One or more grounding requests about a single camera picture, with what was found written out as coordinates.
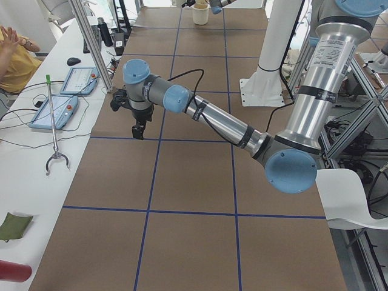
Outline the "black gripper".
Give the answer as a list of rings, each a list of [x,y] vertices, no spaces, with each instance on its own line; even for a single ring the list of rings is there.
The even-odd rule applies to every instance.
[[[143,140],[146,122],[152,122],[153,104],[148,106],[146,109],[135,109],[131,106],[131,111],[132,116],[136,119],[136,124],[132,127],[133,138]]]

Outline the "person right hand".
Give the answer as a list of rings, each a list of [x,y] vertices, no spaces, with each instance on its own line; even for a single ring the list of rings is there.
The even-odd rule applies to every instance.
[[[1,42],[1,47],[2,47],[2,55],[4,56],[9,56],[13,53],[13,41],[14,41],[14,36],[13,36],[13,30],[12,28],[5,28],[1,26],[1,32],[3,35],[3,41]]]

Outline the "person left hand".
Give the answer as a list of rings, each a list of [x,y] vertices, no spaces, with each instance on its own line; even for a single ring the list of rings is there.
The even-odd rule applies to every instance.
[[[17,35],[17,32],[11,27],[1,27],[1,31],[4,38],[2,42],[2,48],[4,50],[15,51],[20,45],[20,39]]]

